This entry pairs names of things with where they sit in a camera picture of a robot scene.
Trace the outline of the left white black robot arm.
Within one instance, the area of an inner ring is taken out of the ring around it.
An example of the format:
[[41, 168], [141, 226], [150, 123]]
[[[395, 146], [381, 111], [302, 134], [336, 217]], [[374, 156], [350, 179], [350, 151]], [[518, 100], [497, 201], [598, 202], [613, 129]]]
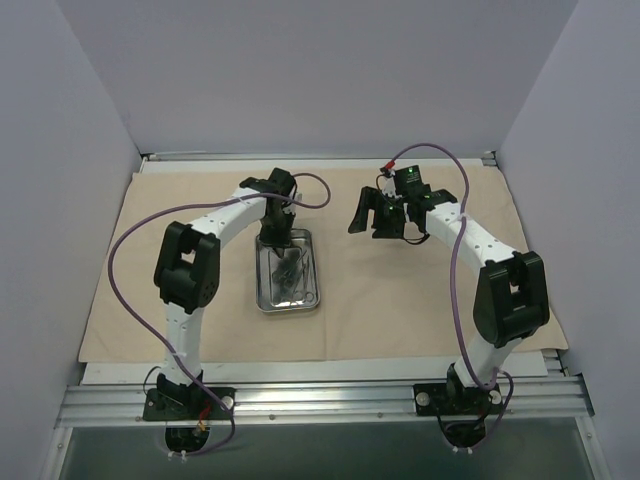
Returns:
[[202, 379], [199, 347], [205, 307], [220, 286], [222, 249], [251, 224], [261, 224], [260, 242], [283, 257], [292, 246], [295, 218], [289, 200], [297, 183], [275, 168], [266, 179], [243, 180], [231, 198], [189, 223], [167, 226], [154, 272], [165, 304], [167, 340], [174, 351], [157, 379], [166, 408], [179, 419], [194, 417], [202, 405], [196, 382]]

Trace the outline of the steel instrument tray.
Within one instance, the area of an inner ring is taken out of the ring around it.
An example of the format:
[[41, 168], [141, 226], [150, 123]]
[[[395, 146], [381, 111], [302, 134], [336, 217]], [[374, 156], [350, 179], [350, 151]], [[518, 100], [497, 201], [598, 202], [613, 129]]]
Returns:
[[[271, 273], [274, 271], [278, 258], [285, 255], [291, 248], [300, 248], [308, 253], [310, 258], [310, 277], [306, 299], [302, 302], [289, 304], [280, 300], [277, 287], [272, 284]], [[259, 238], [255, 240], [256, 253], [256, 305], [265, 314], [280, 314], [290, 312], [306, 312], [315, 309], [320, 303], [320, 285], [317, 274], [316, 258], [312, 234], [307, 229], [294, 228], [291, 231], [291, 246], [283, 250], [283, 255], [264, 246]]]

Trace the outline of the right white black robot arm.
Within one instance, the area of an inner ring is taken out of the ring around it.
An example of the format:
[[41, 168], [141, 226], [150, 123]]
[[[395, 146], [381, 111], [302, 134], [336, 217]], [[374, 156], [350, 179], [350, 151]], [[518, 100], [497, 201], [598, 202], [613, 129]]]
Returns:
[[[381, 175], [383, 187], [362, 187], [348, 231], [371, 229], [375, 238], [401, 239], [406, 224], [412, 223], [425, 239], [434, 237], [450, 248], [450, 299], [460, 357], [443, 391], [450, 409], [467, 412], [479, 402], [479, 389], [495, 386], [514, 348], [549, 322], [544, 262], [534, 251], [520, 252], [498, 240], [467, 214], [464, 199], [424, 183], [418, 166]], [[471, 342], [465, 342], [461, 327], [458, 263], [477, 279]]]

